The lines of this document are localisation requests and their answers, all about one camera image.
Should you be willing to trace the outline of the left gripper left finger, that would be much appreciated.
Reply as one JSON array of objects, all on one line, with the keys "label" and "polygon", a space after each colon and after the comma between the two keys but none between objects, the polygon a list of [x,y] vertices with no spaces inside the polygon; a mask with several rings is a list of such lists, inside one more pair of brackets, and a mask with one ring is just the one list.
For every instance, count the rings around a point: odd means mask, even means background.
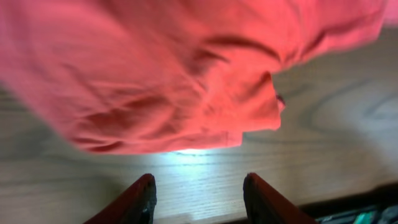
[{"label": "left gripper left finger", "polygon": [[153,224],[156,193],[155,177],[144,174],[84,224]]}]

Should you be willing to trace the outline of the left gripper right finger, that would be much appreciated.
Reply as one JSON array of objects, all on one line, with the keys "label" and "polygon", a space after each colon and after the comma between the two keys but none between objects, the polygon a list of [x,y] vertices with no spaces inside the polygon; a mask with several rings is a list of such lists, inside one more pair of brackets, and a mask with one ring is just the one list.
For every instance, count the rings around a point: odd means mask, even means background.
[{"label": "left gripper right finger", "polygon": [[243,183],[248,222],[252,224],[317,224],[256,173]]}]

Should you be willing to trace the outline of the red printed t-shirt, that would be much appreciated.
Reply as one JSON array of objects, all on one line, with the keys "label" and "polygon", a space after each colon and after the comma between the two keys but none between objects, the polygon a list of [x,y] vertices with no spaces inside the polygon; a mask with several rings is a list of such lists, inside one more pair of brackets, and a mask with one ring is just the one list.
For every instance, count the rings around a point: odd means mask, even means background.
[{"label": "red printed t-shirt", "polygon": [[278,129],[272,76],[376,40],[385,0],[3,0],[1,83],[77,148],[233,147]]}]

